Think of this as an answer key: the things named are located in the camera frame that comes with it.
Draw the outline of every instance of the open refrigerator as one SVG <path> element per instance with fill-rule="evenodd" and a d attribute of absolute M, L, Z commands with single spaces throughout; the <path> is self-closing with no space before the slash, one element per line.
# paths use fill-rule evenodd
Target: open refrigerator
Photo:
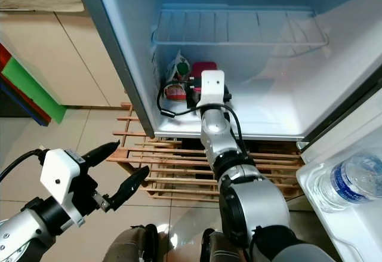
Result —
<path fill-rule="evenodd" d="M 326 214 L 310 187 L 380 144 L 382 0 L 83 1 L 147 135 L 199 137 L 196 114 L 164 117 L 156 96 L 179 50 L 191 64 L 216 62 L 244 138 L 309 142 L 298 180 L 342 259 L 380 260 L 382 203 Z"/>

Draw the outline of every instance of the black cable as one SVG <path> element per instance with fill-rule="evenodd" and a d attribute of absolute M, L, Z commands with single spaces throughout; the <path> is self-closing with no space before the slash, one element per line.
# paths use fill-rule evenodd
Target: black cable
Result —
<path fill-rule="evenodd" d="M 236 116 L 236 113 L 235 111 L 225 105 L 225 104 L 220 104 L 220 103 L 211 103 L 211 104 L 204 104 L 204 105 L 201 105 L 201 106 L 198 106 L 198 107 L 193 107 L 189 110 L 186 110 L 186 111 L 183 111 L 183 112 L 180 112 L 180 113 L 175 113 L 171 110 L 168 110 L 168 109 L 163 109 L 162 106 L 161 106 L 161 95 L 164 91 L 164 89 L 171 85 L 171 84 L 176 84 L 176 83 L 188 83 L 187 81 L 171 81 L 171 82 L 168 82 L 166 83 L 158 92 L 158 96 L 156 97 L 156 106 L 158 107 L 159 111 L 161 111 L 161 114 L 162 115 L 165 115 L 165 116 L 168 116 L 170 118 L 173 118 L 175 116 L 181 116 L 181 115 L 185 115 L 185 114 L 188 114 L 188 113 L 191 113 L 191 112 L 194 112 L 196 110 L 199 110 L 199 109 L 213 109 L 213 108 L 216 108 L 216 107 L 222 107 L 222 108 L 225 108 L 227 111 L 229 111 L 234 120 L 235 120 L 235 123 L 236 123 L 236 127 L 238 128 L 238 136 L 239 136 L 239 147 L 242 151 L 242 153 L 244 155 L 247 155 L 247 150 L 245 148 L 245 143 L 244 143 L 244 140 L 243 140 L 243 136 L 242 136 L 242 133 L 241 133 L 241 127 L 240 127 L 240 122 L 239 122 L 239 119 L 238 117 Z"/>
<path fill-rule="evenodd" d="M 13 163 L 11 163 L 9 166 L 7 166 L 1 173 L 0 173 L 0 182 L 14 169 L 19 163 L 21 163 L 23 160 L 29 158 L 30 156 L 38 156 L 42 152 L 41 149 L 35 149 L 30 150 L 29 152 L 25 153 L 24 155 L 21 155 L 18 157 Z"/>

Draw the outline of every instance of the wire shelf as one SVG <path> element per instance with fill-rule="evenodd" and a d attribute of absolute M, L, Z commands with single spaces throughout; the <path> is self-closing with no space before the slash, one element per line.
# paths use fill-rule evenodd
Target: wire shelf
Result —
<path fill-rule="evenodd" d="M 313 11 L 163 9 L 153 34 L 158 45 L 286 45 L 328 43 Z"/>

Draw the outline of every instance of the plastic bottle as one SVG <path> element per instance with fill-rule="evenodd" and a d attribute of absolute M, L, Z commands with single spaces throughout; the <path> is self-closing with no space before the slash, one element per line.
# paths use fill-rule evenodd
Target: plastic bottle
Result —
<path fill-rule="evenodd" d="M 313 192 L 322 210 L 335 212 L 382 198 L 382 149 L 363 150 L 318 177 Z"/>

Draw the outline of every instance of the green panel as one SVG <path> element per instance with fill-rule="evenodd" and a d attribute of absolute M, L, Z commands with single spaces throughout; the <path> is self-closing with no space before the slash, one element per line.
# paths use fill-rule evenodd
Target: green panel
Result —
<path fill-rule="evenodd" d="M 15 58 L 5 65 L 2 74 L 57 123 L 64 118 L 66 107 L 57 102 L 28 74 Z"/>

